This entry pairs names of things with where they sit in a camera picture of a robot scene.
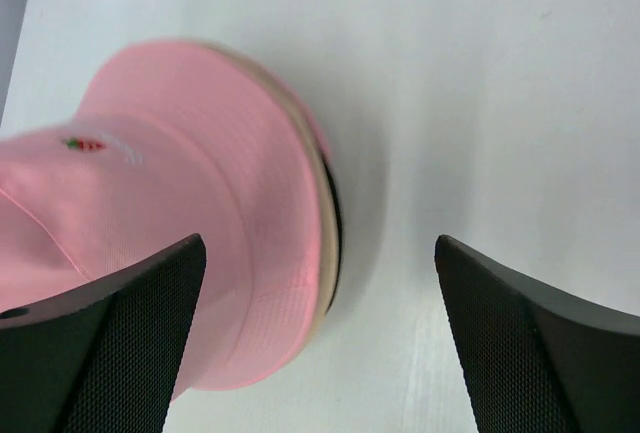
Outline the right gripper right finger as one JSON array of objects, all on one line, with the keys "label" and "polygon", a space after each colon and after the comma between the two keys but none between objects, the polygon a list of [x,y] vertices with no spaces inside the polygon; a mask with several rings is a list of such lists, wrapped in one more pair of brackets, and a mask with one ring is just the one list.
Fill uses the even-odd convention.
[{"label": "right gripper right finger", "polygon": [[434,260],[479,431],[638,431],[638,317],[447,235]]}]

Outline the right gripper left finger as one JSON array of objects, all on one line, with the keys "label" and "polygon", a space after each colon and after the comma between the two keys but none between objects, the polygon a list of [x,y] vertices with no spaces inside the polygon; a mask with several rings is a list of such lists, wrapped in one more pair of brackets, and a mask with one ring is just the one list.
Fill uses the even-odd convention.
[{"label": "right gripper left finger", "polygon": [[206,267],[197,234],[1,314],[4,432],[160,432]]}]

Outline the pink bucket hat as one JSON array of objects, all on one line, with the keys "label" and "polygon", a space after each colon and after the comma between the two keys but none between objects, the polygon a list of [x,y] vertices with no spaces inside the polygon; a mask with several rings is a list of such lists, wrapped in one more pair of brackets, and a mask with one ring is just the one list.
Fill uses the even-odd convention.
[{"label": "pink bucket hat", "polygon": [[318,299],[321,213],[286,110],[200,42],[138,43],[71,119],[1,143],[1,307],[134,265],[198,234],[205,277],[174,391],[270,376]]}]

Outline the black bucket hat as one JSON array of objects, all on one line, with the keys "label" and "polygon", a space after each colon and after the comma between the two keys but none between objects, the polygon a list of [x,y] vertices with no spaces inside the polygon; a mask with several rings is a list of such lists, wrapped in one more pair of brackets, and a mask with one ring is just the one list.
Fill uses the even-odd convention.
[{"label": "black bucket hat", "polygon": [[335,212],[335,218],[336,218],[337,239],[338,239],[338,248],[337,248],[338,264],[337,264],[337,270],[336,270],[336,282],[335,282],[334,290],[333,290],[331,301],[330,301],[330,304],[333,304],[335,297],[337,295],[337,291],[338,291],[340,280],[341,280],[343,248],[344,248],[343,215],[342,215],[342,208],[340,204],[339,191],[333,175],[332,168],[325,155],[322,155],[322,161],[323,161],[324,169],[328,179],[329,188],[332,195],[332,201],[334,205],[334,212]]}]

